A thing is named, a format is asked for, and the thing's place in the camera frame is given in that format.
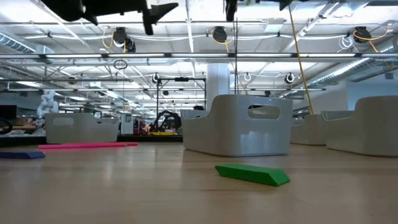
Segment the ceiling pipe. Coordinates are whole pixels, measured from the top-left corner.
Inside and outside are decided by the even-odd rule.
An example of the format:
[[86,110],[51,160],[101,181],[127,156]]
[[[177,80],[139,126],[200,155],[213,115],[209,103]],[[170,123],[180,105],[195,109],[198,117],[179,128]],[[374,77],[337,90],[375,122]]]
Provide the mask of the ceiling pipe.
[[376,76],[385,74],[385,73],[387,73],[387,72],[394,72],[394,71],[397,70],[397,69],[398,69],[398,67],[394,67],[394,68],[384,68],[384,69],[382,69],[382,70],[380,70],[380,71],[377,71],[377,72],[374,72],[374,73],[372,73],[372,74],[369,74],[369,75],[363,76],[363,77],[361,77],[361,78],[356,78],[356,79],[354,79],[354,80],[351,80],[351,82],[361,82],[361,81],[365,81],[365,80],[368,80],[368,79],[370,79],[370,78],[373,78],[373,77],[376,77]]

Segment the white robot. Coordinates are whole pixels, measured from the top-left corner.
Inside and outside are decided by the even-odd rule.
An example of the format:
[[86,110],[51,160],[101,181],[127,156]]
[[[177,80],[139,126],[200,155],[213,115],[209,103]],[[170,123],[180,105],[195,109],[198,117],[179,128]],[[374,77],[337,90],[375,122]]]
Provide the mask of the white robot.
[[58,102],[54,101],[55,91],[45,90],[42,95],[42,102],[37,108],[37,119],[35,125],[41,128],[44,124],[44,115],[47,113],[58,113]]

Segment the yellow object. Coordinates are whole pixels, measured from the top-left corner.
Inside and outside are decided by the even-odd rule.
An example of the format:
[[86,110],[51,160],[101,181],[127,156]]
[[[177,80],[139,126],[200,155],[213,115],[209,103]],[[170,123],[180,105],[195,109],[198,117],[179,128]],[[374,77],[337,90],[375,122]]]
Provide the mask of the yellow object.
[[[374,44],[372,43],[372,41],[369,41],[369,43],[372,45],[373,50],[374,50],[375,52],[378,53],[379,51],[378,51],[377,48],[374,46]],[[392,72],[393,74],[396,75],[396,73],[394,72],[394,69],[393,69],[384,59],[382,59],[382,60],[383,60],[384,64],[386,65],[386,67],[387,67],[389,70],[391,70],[391,72]]]
[[313,108],[312,108],[312,102],[311,102],[310,92],[308,91],[307,81],[305,81],[305,76],[304,76],[304,71],[303,71],[303,65],[302,65],[302,63],[301,63],[301,57],[300,57],[300,52],[299,52],[299,46],[297,45],[296,31],[295,31],[295,29],[294,29],[293,16],[292,16],[292,10],[291,10],[291,8],[290,8],[290,5],[289,5],[289,14],[290,14],[290,21],[292,21],[293,37],[294,37],[294,42],[295,42],[296,51],[297,51],[298,64],[300,65],[301,77],[303,78],[303,83],[304,83],[304,87],[305,87],[305,92],[307,93],[308,103],[310,104],[311,114],[313,114]]
[[103,34],[103,38],[102,38],[102,44],[103,44],[104,47],[106,47],[107,49],[110,49],[110,48],[112,47],[112,45],[113,45],[113,34],[114,34],[114,31],[112,32],[112,39],[111,39],[111,45],[110,45],[110,46],[108,46],[108,45],[105,44],[105,39],[104,39],[104,37],[105,37],[105,31],[106,31],[106,27],[105,27],[105,29],[104,29],[104,34]]
[[170,136],[174,135],[175,133],[172,132],[149,132],[149,135],[156,135],[156,136]]

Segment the metal frame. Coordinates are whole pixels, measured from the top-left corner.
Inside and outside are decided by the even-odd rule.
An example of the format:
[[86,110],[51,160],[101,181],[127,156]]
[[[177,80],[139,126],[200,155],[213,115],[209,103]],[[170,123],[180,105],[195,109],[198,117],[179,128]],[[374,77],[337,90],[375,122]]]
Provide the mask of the metal frame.
[[[397,53],[300,53],[302,58],[388,58],[398,57]],[[278,59],[298,58],[297,53],[134,53],[134,54],[0,54],[0,59],[84,59],[84,58],[250,58]]]

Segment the metal pole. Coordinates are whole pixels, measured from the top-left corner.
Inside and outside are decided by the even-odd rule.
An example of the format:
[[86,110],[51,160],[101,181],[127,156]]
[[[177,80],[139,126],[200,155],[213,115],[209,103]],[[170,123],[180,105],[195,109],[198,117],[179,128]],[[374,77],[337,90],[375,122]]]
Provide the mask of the metal pole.
[[159,79],[156,80],[156,130],[159,129]]
[[206,110],[206,105],[207,105],[207,80],[205,81],[205,110]]

